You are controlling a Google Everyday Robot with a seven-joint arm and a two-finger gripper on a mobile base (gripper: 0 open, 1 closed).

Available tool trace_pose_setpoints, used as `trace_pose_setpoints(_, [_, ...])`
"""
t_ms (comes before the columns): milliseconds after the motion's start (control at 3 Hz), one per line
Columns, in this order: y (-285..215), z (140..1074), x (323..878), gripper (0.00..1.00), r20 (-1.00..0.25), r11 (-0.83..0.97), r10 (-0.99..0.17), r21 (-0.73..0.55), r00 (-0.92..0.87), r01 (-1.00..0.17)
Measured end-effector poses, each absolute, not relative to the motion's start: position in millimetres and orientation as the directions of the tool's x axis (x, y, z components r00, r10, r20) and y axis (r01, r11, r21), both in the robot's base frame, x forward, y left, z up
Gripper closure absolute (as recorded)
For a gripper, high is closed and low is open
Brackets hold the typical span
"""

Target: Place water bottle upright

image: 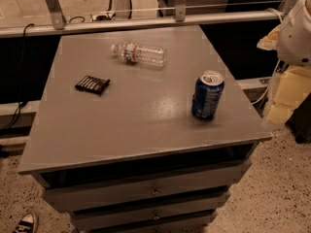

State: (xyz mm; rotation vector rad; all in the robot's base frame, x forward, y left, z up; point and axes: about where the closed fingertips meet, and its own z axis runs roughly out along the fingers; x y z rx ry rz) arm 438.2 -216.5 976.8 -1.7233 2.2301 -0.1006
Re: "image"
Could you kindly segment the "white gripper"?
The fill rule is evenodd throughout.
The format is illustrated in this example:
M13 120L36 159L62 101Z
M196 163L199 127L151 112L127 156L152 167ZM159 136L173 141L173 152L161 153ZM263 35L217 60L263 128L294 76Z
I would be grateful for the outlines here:
M265 120L284 124L311 93L311 0L298 0L283 19L257 43L261 50L277 50L289 69L272 78Z

